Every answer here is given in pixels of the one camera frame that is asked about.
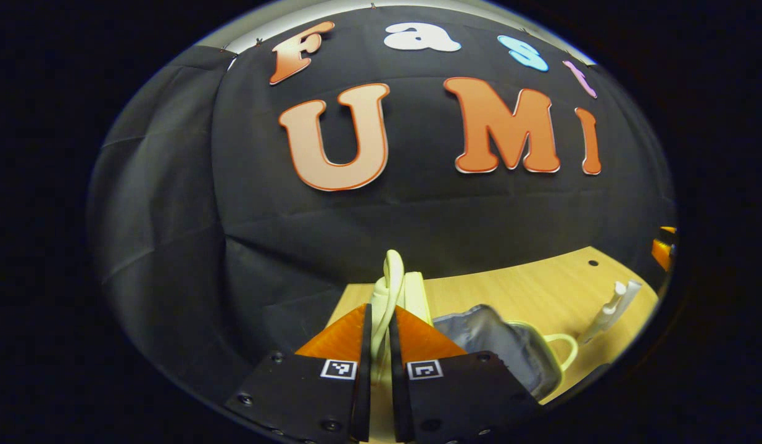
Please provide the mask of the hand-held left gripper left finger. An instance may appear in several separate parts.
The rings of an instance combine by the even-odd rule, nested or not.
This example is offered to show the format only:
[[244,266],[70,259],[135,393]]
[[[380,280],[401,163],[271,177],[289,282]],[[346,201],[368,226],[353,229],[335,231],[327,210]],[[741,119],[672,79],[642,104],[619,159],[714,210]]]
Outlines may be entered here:
[[297,352],[272,351],[225,400],[282,443],[369,438],[372,306],[355,307]]

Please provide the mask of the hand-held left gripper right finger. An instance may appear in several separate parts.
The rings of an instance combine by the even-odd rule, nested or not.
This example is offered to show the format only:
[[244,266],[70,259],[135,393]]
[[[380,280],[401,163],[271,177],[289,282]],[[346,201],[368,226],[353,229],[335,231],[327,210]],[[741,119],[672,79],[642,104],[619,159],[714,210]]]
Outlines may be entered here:
[[510,443],[542,405],[494,352],[467,352],[403,307],[389,323],[394,433],[405,443]]

